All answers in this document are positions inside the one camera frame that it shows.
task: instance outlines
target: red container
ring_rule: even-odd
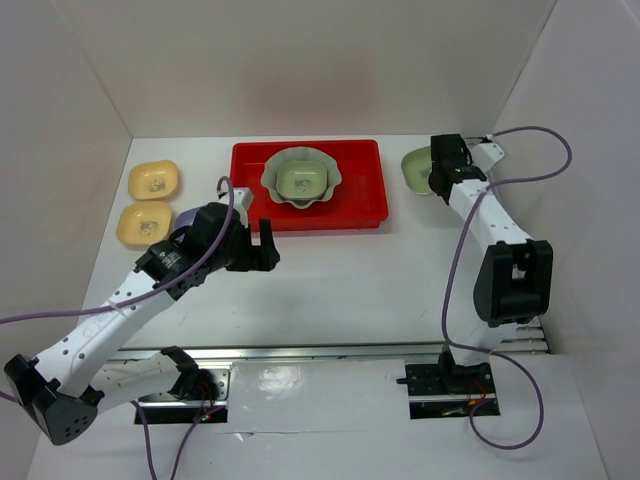
[[[269,191],[260,184],[264,164],[290,147],[316,148],[336,160],[342,183],[331,200],[303,210],[271,200]],[[231,181],[234,187],[249,187],[254,194],[249,209],[253,229],[261,218],[270,219],[275,231],[377,228],[389,216],[380,153],[374,140],[238,143],[233,147]]]

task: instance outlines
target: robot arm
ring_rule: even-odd
[[[105,365],[149,320],[171,307],[190,288],[216,270],[270,271],[280,260],[271,224],[260,221],[259,246],[251,243],[247,210],[249,189],[235,189],[231,223],[219,247],[191,275],[134,305],[118,304],[169,284],[186,272],[218,236],[228,197],[202,207],[193,225],[158,242],[136,262],[124,283],[103,304],[113,309],[88,317],[55,345],[33,359],[16,355],[5,373],[20,405],[54,445],[81,435],[99,413],[141,396],[168,392],[199,398],[199,386],[214,389],[211,375],[200,370],[182,349],[169,347],[152,357],[124,365]]]
[[[469,151],[460,135],[434,136],[429,184],[464,220],[489,186],[485,173],[503,157],[489,139]],[[470,230],[484,253],[473,292],[478,318],[469,319],[452,336],[458,343],[493,350],[518,325],[547,311],[553,250],[547,241],[535,241],[520,229],[491,191]],[[468,350],[452,348],[451,354],[461,366],[486,361],[486,355]]]

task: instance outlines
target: yellow dish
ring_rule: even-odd
[[[122,211],[116,236],[126,245],[153,245],[171,227],[171,207],[165,202],[136,202]]]
[[[171,160],[138,165],[129,174],[129,194],[136,200],[169,198],[178,189],[178,167]]]

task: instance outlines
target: bowl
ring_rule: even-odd
[[[432,195],[429,186],[431,175],[431,147],[413,150],[402,159],[402,174],[407,186],[418,195]]]
[[[342,183],[337,162],[310,147],[286,148],[264,166],[260,184],[275,203],[290,203],[304,209],[315,202],[328,202]]]
[[[169,198],[178,189],[178,167],[171,160],[138,165],[129,173],[129,194],[136,200]]]
[[[171,207],[165,202],[136,202],[122,211],[116,236],[126,245],[153,245],[164,240],[171,227]]]

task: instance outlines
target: wall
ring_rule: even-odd
[[[0,2],[0,61],[0,317],[75,308],[131,137],[46,0]],[[37,353],[72,323],[3,326],[0,364]],[[0,476],[24,478],[39,430],[4,401],[0,424]]]
[[[640,437],[639,49],[640,23],[622,0],[560,0],[498,122],[558,129],[575,150],[562,177],[502,194],[555,248],[544,324],[556,349],[574,358],[613,479],[637,477]],[[562,162],[562,147],[542,134],[505,138],[504,146],[511,158],[501,177]]]
[[[494,123],[555,0],[52,0],[134,137]]]

